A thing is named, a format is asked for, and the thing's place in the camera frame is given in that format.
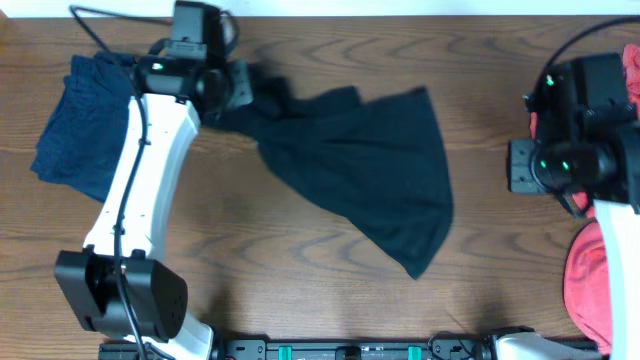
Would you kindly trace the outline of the black t-shirt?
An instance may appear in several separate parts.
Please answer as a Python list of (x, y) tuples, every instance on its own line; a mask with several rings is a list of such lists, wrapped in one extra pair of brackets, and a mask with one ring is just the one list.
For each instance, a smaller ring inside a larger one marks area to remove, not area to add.
[(346, 86), (307, 99), (249, 69), (253, 101), (206, 127), (252, 138), (266, 167), (314, 205), (346, 218), (413, 279), (454, 218), (446, 151), (424, 87), (365, 102)]

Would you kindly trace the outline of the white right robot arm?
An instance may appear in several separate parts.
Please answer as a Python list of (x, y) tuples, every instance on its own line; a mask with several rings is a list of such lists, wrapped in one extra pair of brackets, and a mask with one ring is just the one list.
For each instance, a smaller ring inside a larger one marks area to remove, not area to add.
[(574, 325), (611, 359), (639, 357), (639, 216), (595, 201), (569, 248), (564, 305)]

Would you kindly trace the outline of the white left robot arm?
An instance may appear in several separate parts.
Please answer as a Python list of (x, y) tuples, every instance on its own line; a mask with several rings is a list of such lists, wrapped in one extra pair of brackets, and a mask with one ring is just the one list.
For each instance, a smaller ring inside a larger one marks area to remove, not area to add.
[(202, 111), (253, 100), (248, 64), (147, 56), (136, 71), (106, 200), (81, 250), (59, 253), (54, 276), (84, 330), (124, 341), (121, 358), (212, 359), (214, 330), (188, 312), (187, 283), (164, 264), (166, 229)]

